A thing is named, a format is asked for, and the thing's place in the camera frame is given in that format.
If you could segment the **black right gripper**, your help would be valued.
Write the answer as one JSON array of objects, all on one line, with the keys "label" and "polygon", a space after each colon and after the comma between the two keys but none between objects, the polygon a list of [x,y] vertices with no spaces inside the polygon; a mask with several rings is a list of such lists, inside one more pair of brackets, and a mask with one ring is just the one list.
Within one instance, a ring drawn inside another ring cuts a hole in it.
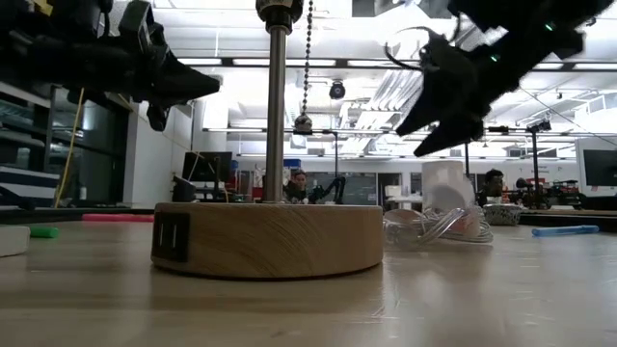
[{"label": "black right gripper", "polygon": [[432,36],[422,54],[422,92],[403,122],[399,136],[409,135],[437,121],[435,128],[414,151],[416,157],[463,145],[484,134],[482,120],[490,104],[518,88],[521,80],[521,38],[504,36],[471,51]]}]

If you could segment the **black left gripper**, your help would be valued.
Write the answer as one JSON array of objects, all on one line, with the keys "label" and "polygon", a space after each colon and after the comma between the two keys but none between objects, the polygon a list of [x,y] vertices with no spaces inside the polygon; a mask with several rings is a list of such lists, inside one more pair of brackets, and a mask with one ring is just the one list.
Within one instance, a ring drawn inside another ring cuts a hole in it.
[{"label": "black left gripper", "polygon": [[[167,106],[220,90],[218,79],[184,65],[171,51],[167,53],[162,26],[154,21],[148,1],[127,3],[116,36],[110,34],[113,5],[107,0],[57,2],[57,28],[63,41],[57,62],[59,84],[145,100],[149,103],[148,121],[155,131],[167,125]],[[159,101],[155,101],[158,68]]]}]

